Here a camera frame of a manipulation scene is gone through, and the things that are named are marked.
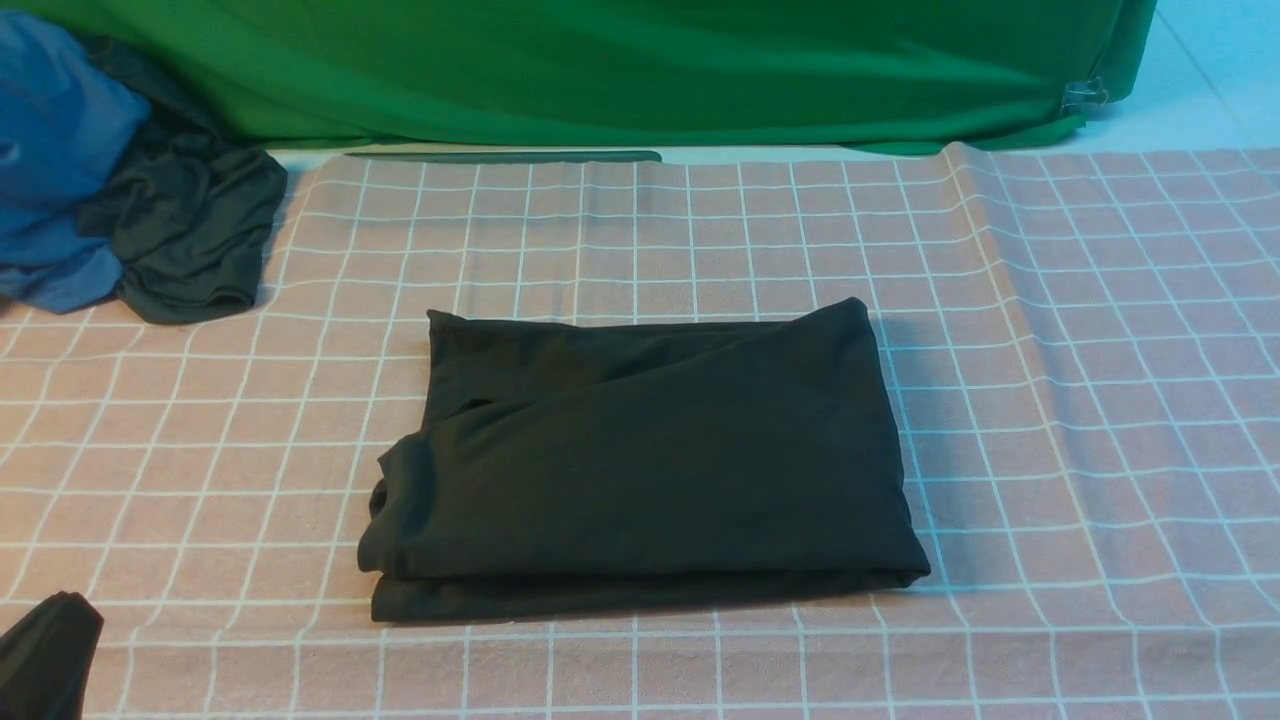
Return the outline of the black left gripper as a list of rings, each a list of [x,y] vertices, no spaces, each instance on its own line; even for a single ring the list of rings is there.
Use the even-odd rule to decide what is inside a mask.
[[[1,717],[81,719],[102,615],[76,592],[31,609],[1,638]]]

